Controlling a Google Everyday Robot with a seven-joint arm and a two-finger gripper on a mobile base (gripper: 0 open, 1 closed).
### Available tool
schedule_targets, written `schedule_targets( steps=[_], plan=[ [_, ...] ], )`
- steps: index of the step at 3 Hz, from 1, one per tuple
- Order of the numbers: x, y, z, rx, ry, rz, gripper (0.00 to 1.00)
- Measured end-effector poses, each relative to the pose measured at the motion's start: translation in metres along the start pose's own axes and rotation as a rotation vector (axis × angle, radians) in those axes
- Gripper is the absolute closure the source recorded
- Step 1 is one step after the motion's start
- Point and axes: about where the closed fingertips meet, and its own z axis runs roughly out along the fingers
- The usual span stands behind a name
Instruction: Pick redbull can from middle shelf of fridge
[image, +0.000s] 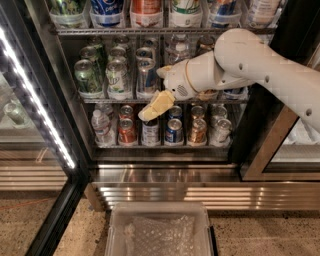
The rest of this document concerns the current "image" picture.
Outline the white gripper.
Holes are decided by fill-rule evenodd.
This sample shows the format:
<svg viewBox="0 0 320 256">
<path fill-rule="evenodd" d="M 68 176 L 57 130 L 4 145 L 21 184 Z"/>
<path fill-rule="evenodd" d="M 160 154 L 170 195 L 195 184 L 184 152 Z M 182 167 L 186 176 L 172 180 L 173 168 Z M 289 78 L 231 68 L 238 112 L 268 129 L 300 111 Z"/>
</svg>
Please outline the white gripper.
<svg viewBox="0 0 320 256">
<path fill-rule="evenodd" d="M 197 92 L 187 79 L 186 67 L 187 60 L 184 60 L 157 69 L 157 75 L 163 79 L 166 90 L 156 91 L 150 103 L 138 113 L 142 121 L 151 121 L 161 116 L 174 105 L 175 99 L 189 100 L 196 96 Z"/>
</svg>

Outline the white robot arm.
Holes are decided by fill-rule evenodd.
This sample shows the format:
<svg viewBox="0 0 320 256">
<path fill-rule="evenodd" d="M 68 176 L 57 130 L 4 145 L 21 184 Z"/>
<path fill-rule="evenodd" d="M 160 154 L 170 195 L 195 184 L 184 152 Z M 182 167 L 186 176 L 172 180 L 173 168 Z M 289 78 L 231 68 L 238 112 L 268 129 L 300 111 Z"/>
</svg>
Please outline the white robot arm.
<svg viewBox="0 0 320 256">
<path fill-rule="evenodd" d="M 157 74 L 165 90 L 156 92 L 139 112 L 143 121 L 159 117 L 175 101 L 194 98 L 207 90 L 258 83 L 320 131 L 320 72 L 282 57 L 246 29 L 224 32 L 212 51 L 162 67 Z"/>
</svg>

